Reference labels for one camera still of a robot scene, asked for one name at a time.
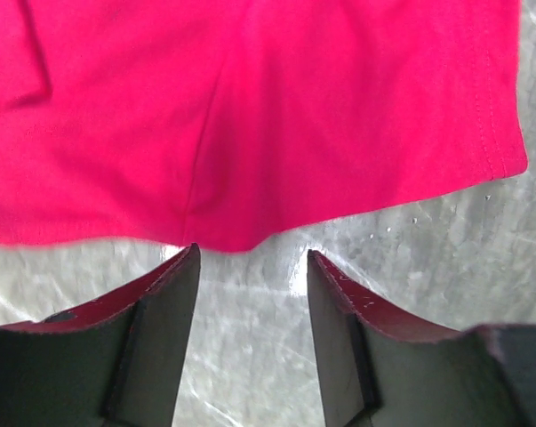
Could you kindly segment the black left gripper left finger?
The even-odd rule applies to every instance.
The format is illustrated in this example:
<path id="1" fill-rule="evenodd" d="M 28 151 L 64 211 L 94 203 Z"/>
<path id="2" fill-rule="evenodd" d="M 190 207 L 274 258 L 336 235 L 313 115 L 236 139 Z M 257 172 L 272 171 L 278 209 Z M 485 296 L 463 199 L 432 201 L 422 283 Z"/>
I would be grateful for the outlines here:
<path id="1" fill-rule="evenodd" d="M 0 326 L 0 426 L 171 425 L 200 261 L 189 246 L 89 302 Z"/>

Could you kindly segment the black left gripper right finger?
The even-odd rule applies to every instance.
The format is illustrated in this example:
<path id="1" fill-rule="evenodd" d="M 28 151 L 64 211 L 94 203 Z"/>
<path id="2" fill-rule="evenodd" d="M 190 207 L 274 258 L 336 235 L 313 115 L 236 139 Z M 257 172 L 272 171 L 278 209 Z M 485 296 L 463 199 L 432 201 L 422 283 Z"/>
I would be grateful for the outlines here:
<path id="1" fill-rule="evenodd" d="M 308 303 L 329 426 L 536 426 L 536 325 L 457 331 L 308 252 Z"/>

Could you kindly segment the red t shirt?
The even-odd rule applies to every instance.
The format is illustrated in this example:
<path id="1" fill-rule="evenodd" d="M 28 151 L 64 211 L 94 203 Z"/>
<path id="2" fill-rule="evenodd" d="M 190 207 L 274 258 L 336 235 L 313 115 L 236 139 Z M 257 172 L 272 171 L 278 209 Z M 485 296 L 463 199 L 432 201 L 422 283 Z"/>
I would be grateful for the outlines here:
<path id="1" fill-rule="evenodd" d="M 522 173 L 517 1 L 0 1 L 0 244 L 239 252 Z"/>

